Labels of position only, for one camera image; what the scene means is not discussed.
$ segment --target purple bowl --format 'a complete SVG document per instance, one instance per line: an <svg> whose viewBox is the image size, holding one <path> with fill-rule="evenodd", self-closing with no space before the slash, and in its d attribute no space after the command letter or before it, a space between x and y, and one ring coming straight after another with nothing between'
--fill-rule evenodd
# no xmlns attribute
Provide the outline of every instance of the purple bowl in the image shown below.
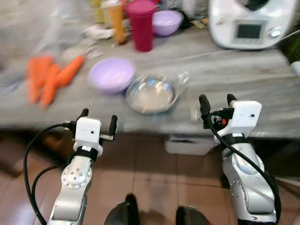
<svg viewBox="0 0 300 225"><path fill-rule="evenodd" d="M90 70L89 83L107 93L118 93L126 89L135 74L134 65L125 59L110 58L96 63Z"/></svg>
<svg viewBox="0 0 300 225"><path fill-rule="evenodd" d="M153 15L154 33L161 36L168 36L174 33L180 26L183 15L176 11L159 11Z"/></svg>

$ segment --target bottle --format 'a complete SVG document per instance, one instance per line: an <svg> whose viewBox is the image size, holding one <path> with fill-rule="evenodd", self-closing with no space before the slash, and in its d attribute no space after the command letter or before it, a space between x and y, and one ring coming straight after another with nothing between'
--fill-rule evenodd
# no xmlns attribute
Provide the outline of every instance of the bottle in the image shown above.
<svg viewBox="0 0 300 225"><path fill-rule="evenodd" d="M188 17L195 15L196 0L183 0L182 10L187 14Z"/></svg>
<svg viewBox="0 0 300 225"><path fill-rule="evenodd" d="M95 14L95 19L97 23L105 22L104 13L103 9L101 8L101 5L101 0L90 0L90 6Z"/></svg>
<svg viewBox="0 0 300 225"><path fill-rule="evenodd" d="M107 2L109 18L112 25L113 38L119 45L126 44L126 35L123 27L123 6L118 0L108 0Z"/></svg>

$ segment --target yellow bottle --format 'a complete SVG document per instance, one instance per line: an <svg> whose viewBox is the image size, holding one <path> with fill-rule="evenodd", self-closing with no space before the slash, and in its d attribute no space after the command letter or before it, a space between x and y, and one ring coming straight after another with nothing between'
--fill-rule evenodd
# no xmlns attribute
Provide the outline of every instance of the yellow bottle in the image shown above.
<svg viewBox="0 0 300 225"><path fill-rule="evenodd" d="M105 23L103 9L101 8L101 0L90 0L90 6L94 11L97 23Z"/></svg>
<svg viewBox="0 0 300 225"><path fill-rule="evenodd" d="M107 2L109 18L112 25L113 38L119 45L126 44L126 35L123 27L123 6L118 0L109 0Z"/></svg>

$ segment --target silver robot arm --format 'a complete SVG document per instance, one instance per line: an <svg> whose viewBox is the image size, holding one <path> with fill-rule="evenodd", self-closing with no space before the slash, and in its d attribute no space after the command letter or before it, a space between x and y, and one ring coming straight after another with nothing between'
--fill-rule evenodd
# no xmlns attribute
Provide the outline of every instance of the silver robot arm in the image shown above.
<svg viewBox="0 0 300 225"><path fill-rule="evenodd" d="M74 150L71 163L61 175L61 190L52 209L49 225L81 225L87 206L87 192L92 183L92 166L102 155L103 140L113 141L117 117L112 116L109 134L100 133L99 120L81 117L73 122Z"/></svg>
<svg viewBox="0 0 300 225"><path fill-rule="evenodd" d="M210 104L204 95L199 97L204 128L211 128ZM255 153L246 138L255 128L262 105L256 101L238 101L233 95L227 96L229 108L217 111L214 130L226 142L250 159L263 172L262 160ZM222 152L223 171L230 183L230 193L239 225L275 224L277 221L275 197L270 185L247 161L232 150Z"/></svg>

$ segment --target black cable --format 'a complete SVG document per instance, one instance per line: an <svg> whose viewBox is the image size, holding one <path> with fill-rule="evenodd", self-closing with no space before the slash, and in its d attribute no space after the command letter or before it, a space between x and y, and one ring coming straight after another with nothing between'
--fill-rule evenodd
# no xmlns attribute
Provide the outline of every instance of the black cable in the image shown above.
<svg viewBox="0 0 300 225"><path fill-rule="evenodd" d="M275 180L270 180L269 176L260 169L260 167L258 167L254 162L252 162L247 156L245 156L243 153L237 151L234 147L232 147L229 143L227 143L227 141L222 138L217 130L213 127L213 124L211 122L211 117L213 115L217 115L217 112L212 112L208 115L208 124L209 127L211 129L211 131L213 132L213 134L217 137L217 139L223 144L225 145L227 148L229 148L231 151L233 151L235 154L237 154L238 156L240 156L242 159L244 159L247 163L249 163L252 167L254 167L260 174L261 176L266 180L266 182L268 183L268 185L270 186L273 195L274 195L274 205L275 205L275 211L276 211L276 224L278 224L279 220L280 220L280 216L281 216L281 201L280 201L280 196L278 193L278 190L275 187Z"/></svg>
<svg viewBox="0 0 300 225"><path fill-rule="evenodd" d="M48 172L48 171L50 171L50 170L56 169L56 168L59 168L59 166L58 166L58 165L52 165L52 166L50 166L50 167L44 169L42 172L40 172L40 173L36 176L36 178L34 179L33 184L32 184L32 189L31 189L31 195L32 195L32 198L33 198L33 201L34 201L36 207L38 207L37 202L36 202L36 186L37 186L37 183L38 183L38 179L40 179L40 177L41 177L44 173L46 173L46 172Z"/></svg>
<svg viewBox="0 0 300 225"><path fill-rule="evenodd" d="M32 197L32 194L31 194L31 191L30 191L30 185L29 185L29 181L28 181L28 171L27 171L27 157L28 157L28 153L29 153L29 150L32 146L32 144L36 141L36 139L41 136L45 131L47 130L50 130L50 129L53 129L53 128L58 128L58 127L62 127L63 124L56 124L56 125L52 125L52 126L49 126L45 129L43 129L42 131L40 131L28 144L27 146L27 150L25 152L25 155L24 155L24 161L23 161L23 170L24 170L24 183L25 183L25 187L26 187L26 191L27 191L27 195L29 197L29 201L31 203L31 206L33 207L33 210L37 216L37 218L39 219L40 223L42 225L46 225L46 221L45 219L43 218L43 216L41 215L35 201L33 200L33 197Z"/></svg>

